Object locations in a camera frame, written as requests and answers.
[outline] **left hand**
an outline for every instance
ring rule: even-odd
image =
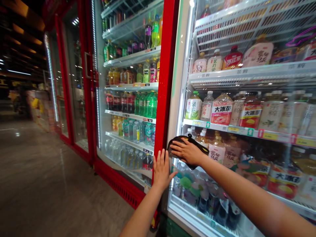
[[[158,152],[157,161],[154,156],[154,184],[153,187],[157,187],[163,192],[170,184],[171,180],[176,176],[178,172],[173,172],[169,175],[169,154],[168,151],[162,149]]]

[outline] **finger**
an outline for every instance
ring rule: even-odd
[[[185,148],[185,144],[181,143],[181,142],[177,142],[177,141],[172,141],[173,144],[179,146],[179,147],[182,147],[182,148]]]

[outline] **right hand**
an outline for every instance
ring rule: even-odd
[[[192,144],[185,138],[181,138],[184,142],[180,143],[177,141],[173,141],[170,147],[173,149],[171,151],[172,154],[179,157],[179,160],[184,163],[201,166],[203,157],[206,156],[196,145]]]

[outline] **reflective floor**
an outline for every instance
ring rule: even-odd
[[[57,135],[0,111],[0,236],[118,236],[134,209],[93,174]]]

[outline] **glass refrigerator door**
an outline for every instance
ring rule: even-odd
[[[315,11],[316,1],[181,0],[168,132],[192,134],[313,224]],[[167,213],[184,229],[263,236],[201,167],[172,158],[172,170]]]
[[[152,178],[164,2],[103,3],[92,3],[99,83],[97,154],[144,189]],[[157,29],[153,34],[152,27]]]

